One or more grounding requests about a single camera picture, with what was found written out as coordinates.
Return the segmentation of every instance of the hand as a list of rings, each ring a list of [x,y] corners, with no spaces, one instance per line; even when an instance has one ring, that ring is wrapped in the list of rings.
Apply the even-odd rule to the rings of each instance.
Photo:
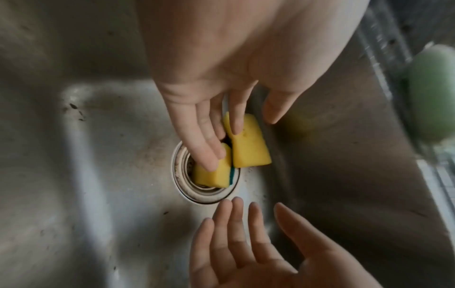
[[[243,228],[243,200],[219,203],[213,220],[205,219],[194,235],[190,254],[192,288],[381,288],[381,285],[341,246],[302,216],[281,203],[275,205],[281,230],[295,243],[305,261],[296,271],[271,244],[261,209],[251,203]]]
[[[243,129],[259,81],[264,120],[276,123],[327,71],[368,0],[137,0],[152,77],[192,157],[214,171],[225,156],[221,103]]]

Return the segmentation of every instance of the soap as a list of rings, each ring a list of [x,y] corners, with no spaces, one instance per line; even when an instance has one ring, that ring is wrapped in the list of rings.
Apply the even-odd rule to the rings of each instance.
[[[409,101],[421,138],[439,143],[455,137],[455,49],[434,45],[409,66]]]
[[[224,116],[223,123],[226,133],[232,141],[232,162],[235,168],[262,166],[272,162],[261,128],[254,115],[245,114],[243,130],[237,135],[232,134],[229,113]]]
[[[222,143],[226,149],[226,157],[219,160],[218,168],[213,172],[208,172],[201,165],[195,164],[192,173],[192,180],[197,185],[217,188],[227,188],[230,185],[230,174],[232,166],[232,152],[231,148]]]

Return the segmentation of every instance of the yellow sponge with green side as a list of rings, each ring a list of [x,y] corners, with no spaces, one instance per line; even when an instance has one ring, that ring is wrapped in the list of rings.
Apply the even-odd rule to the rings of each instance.
[[[231,148],[226,144],[222,143],[226,149],[226,157],[218,162],[218,168],[213,172],[208,172],[201,165],[195,164],[192,173],[193,182],[197,185],[217,188],[229,187],[229,177],[231,174],[232,166],[232,152]]]
[[[238,135],[232,134],[229,113],[226,113],[223,122],[232,141],[232,160],[235,168],[262,166],[272,162],[261,128],[253,115],[245,114],[243,130]]]

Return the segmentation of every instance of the metal drain ring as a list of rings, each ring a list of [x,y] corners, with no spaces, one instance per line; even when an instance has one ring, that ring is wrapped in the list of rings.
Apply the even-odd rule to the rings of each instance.
[[[235,189],[240,169],[234,171],[234,179],[228,188],[205,187],[191,180],[193,160],[187,148],[180,142],[174,150],[171,162],[172,176],[177,189],[189,200],[199,204],[213,204],[228,197]]]

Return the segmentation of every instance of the stainless steel sink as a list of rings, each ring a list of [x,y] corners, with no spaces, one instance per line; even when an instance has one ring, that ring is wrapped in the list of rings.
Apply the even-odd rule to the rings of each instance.
[[[0,2],[0,287],[187,287],[216,205],[172,176],[179,144],[129,1]],[[257,118],[266,90],[248,109]],[[385,287],[453,287],[451,240],[356,36],[276,125],[273,164],[228,198],[258,202],[283,256],[282,201]]]

